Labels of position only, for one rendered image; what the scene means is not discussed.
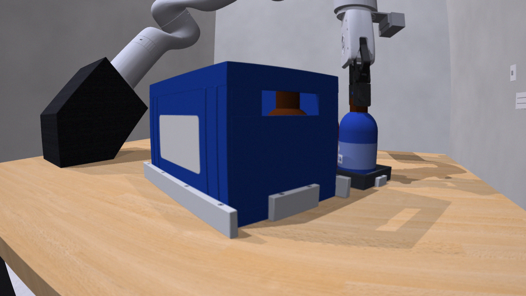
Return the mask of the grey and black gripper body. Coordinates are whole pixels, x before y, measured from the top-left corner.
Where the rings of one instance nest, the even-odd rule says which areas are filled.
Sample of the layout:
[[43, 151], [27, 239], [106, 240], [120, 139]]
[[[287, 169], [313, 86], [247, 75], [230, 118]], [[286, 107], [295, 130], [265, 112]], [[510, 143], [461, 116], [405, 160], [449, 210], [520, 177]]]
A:
[[[356, 58], [361, 64], [360, 37], [365, 37], [371, 65], [375, 62], [375, 41], [373, 20], [375, 16], [370, 10], [363, 8], [347, 8], [337, 12], [341, 20], [341, 67], [346, 69]], [[373, 18], [373, 19], [372, 19]]]

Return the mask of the blue bottle with dark brown neck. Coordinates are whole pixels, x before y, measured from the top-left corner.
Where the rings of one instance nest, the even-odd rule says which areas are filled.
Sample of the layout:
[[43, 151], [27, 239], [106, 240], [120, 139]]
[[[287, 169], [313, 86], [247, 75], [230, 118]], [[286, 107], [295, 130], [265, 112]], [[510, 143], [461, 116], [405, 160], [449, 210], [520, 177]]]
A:
[[367, 106], [354, 106], [339, 124], [337, 169], [360, 174], [376, 171], [378, 126]]

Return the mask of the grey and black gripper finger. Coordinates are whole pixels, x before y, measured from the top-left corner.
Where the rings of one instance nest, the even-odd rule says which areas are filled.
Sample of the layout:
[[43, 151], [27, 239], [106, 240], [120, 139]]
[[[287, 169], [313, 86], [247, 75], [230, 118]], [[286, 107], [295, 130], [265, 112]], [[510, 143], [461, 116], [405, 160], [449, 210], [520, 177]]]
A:
[[356, 58], [353, 60], [354, 80], [353, 83], [353, 105], [371, 106], [371, 77], [370, 77], [370, 56], [365, 37], [360, 37], [361, 65], [357, 64]]
[[350, 64], [349, 65], [349, 105], [350, 105], [350, 99], [353, 98], [353, 95], [352, 95], [353, 83], [354, 83], [354, 66]]

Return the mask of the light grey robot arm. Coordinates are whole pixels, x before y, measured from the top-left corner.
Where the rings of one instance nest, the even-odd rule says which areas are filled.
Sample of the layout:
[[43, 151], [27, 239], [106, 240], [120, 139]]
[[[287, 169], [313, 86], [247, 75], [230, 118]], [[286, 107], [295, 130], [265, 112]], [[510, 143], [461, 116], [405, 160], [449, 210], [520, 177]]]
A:
[[[170, 49], [185, 49], [194, 45], [200, 36], [200, 29], [186, 7], [211, 12], [230, 5], [237, 0], [156, 0], [151, 12], [154, 20], [163, 30], [143, 29], [111, 61], [111, 64], [134, 87], [152, 68], [160, 57]], [[403, 13], [378, 12], [376, 0], [334, 0], [334, 12], [347, 8], [370, 10], [379, 23], [379, 36], [392, 37], [405, 28]]]

